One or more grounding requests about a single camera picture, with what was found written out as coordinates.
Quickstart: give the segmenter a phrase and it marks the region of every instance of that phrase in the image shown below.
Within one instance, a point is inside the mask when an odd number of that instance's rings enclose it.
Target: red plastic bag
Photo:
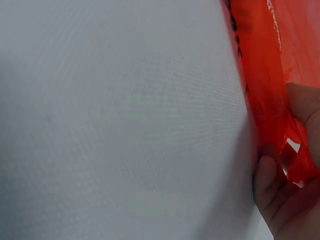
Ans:
[[[290,181],[319,174],[305,128],[286,102],[286,83],[320,87],[320,0],[225,0],[238,44],[259,145],[274,143]],[[300,145],[292,151],[287,140]]]

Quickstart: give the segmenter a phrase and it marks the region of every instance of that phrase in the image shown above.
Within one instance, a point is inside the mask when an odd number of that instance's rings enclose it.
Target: white surface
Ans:
[[[219,1],[1,0],[0,35],[0,239],[253,238]]]

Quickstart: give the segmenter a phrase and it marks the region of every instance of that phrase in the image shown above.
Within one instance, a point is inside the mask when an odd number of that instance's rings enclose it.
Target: finger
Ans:
[[[254,200],[267,224],[286,200],[278,194],[282,181],[277,174],[277,164],[270,156],[263,156],[254,177]]]
[[[320,169],[320,88],[288,83],[286,90],[289,108],[306,127],[308,148]]]
[[[303,188],[300,188],[279,208],[271,223],[274,226],[275,232],[280,231],[305,210],[312,208],[317,203],[319,197],[320,176]]]
[[[320,110],[320,88],[287,83],[286,91],[290,110],[307,126],[310,118]]]

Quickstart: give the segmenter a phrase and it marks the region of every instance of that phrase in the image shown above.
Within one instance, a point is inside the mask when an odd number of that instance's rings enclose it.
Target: fabric texture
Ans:
[[[1,240],[248,240],[252,134],[216,0],[0,1]]]

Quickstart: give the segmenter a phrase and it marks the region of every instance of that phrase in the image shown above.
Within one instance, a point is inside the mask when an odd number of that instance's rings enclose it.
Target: hand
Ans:
[[[309,151],[320,169],[320,88],[288,83],[292,113],[305,125]],[[288,182],[278,153],[267,146],[253,181],[253,195],[275,240],[320,240],[320,176],[299,188]]]

